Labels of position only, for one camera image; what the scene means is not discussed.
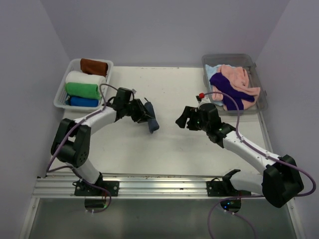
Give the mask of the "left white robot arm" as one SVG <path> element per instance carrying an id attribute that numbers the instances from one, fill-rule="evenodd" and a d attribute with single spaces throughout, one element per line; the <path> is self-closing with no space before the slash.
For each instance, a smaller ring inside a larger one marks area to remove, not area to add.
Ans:
<path id="1" fill-rule="evenodd" d="M 91 136 L 123 117 L 130 117 L 136 123 L 147 122 L 150 133 L 160 128 L 151 102 L 142 103 L 135 98 L 133 90 L 118 88 L 114 97 L 109 100 L 103 97 L 103 101 L 101 108 L 84 117 L 60 122 L 51 147 L 52 158 L 46 170 L 51 172 L 53 161 L 58 159 L 86 183 L 86 190 L 94 196 L 102 193 L 104 184 L 102 174 L 89 160 Z"/>

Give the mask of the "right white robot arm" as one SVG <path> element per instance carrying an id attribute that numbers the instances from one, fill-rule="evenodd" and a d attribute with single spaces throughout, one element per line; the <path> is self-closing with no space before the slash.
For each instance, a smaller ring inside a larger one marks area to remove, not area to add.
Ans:
<path id="1" fill-rule="evenodd" d="M 292 157 L 280 157 L 239 137 L 235 127 L 221 120 L 212 103 L 186 106 L 175 123 L 180 128 L 205 132 L 211 142 L 238 155 L 258 171 L 255 175 L 234 169 L 220 181 L 208 181 L 208 196 L 249 196 L 255 193 L 280 208 L 304 189 Z"/>

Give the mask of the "brown towel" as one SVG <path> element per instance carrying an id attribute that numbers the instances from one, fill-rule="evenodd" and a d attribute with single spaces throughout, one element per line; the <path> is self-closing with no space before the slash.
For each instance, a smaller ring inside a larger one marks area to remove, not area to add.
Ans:
<path id="1" fill-rule="evenodd" d="M 108 64 L 101 61 L 82 58 L 80 60 L 80 68 L 85 74 L 105 77 L 108 71 Z"/>

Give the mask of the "dark grey-blue towel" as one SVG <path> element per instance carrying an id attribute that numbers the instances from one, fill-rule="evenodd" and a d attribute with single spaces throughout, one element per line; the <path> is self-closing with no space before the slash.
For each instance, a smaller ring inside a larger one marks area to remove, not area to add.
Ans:
<path id="1" fill-rule="evenodd" d="M 149 132 L 153 134 L 155 131 L 157 131 L 160 128 L 160 126 L 156 119 L 156 115 L 155 115 L 155 111 L 154 111 L 154 107 L 152 103 L 147 98 L 145 98 L 145 100 L 146 100 L 146 103 L 144 104 L 144 106 L 149 112 L 149 116 L 150 116 L 150 118 L 148 119 Z"/>

